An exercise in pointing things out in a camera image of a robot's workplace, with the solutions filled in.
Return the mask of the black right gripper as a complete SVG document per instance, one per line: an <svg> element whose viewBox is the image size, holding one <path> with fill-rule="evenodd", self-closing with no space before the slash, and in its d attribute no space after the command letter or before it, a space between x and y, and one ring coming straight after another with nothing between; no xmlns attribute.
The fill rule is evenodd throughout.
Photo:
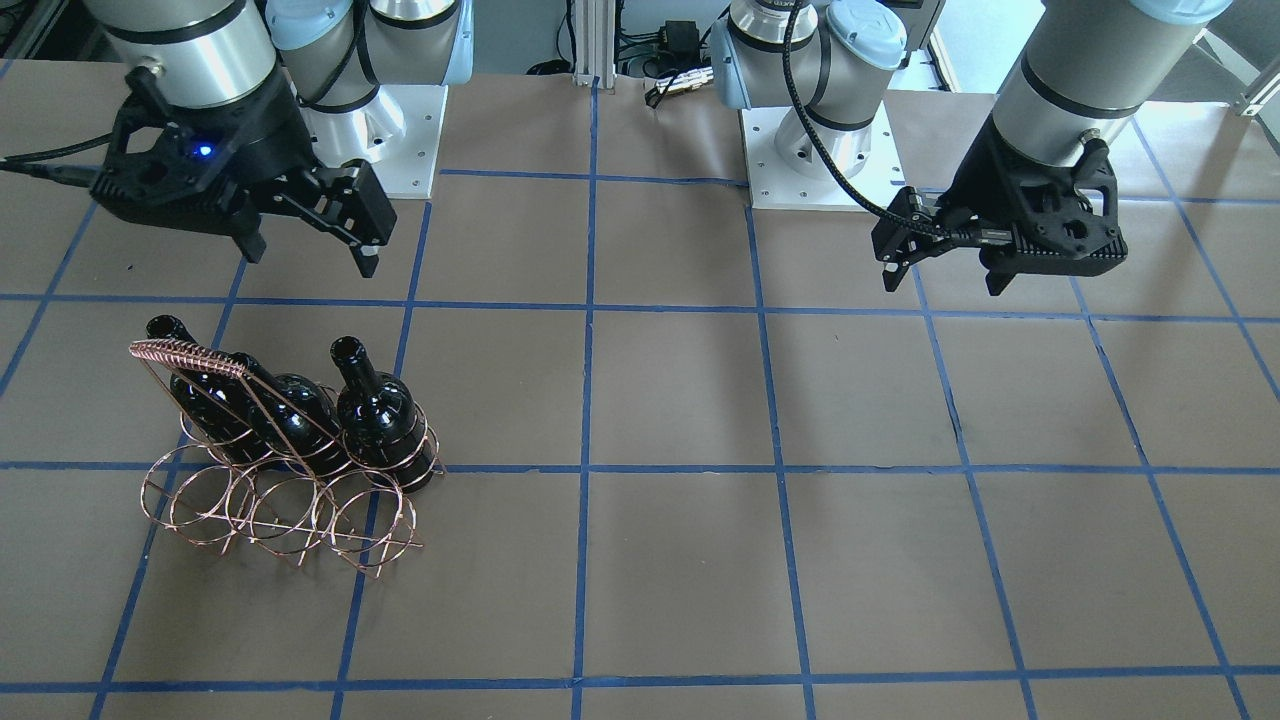
<svg viewBox="0 0 1280 720"><path fill-rule="evenodd" d="M279 65L247 96L219 108L165 100L136 67L92 199L131 223L230 236L247 263L266 250L262 213L298 217L338 238L372 278L398 217L372 164L317 167L310 132Z"/></svg>

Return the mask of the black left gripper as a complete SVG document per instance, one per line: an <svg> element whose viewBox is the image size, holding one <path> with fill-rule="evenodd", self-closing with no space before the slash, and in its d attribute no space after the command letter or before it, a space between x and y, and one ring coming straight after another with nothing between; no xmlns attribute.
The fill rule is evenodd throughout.
<svg viewBox="0 0 1280 720"><path fill-rule="evenodd" d="M1011 243L980 250L992 297L1020 274L1093 277L1124 263L1110 146L1097 137L1082 150L1073 167L1042 164L1020 154L988 118L940 197L936 218L943 227L913 186L900 188L876 223L870 238L884 264L884 290L895 292L925 259L978 247L982 222L1014 233Z"/></svg>

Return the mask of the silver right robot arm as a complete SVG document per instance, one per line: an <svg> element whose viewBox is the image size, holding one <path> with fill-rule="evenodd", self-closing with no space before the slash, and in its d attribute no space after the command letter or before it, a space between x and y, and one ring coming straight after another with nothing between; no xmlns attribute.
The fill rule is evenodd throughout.
<svg viewBox="0 0 1280 720"><path fill-rule="evenodd" d="M471 1L90 1L128 65L93 200L141 225L232 238L265 215L338 238L375 274L428 196L443 99L474 72Z"/></svg>

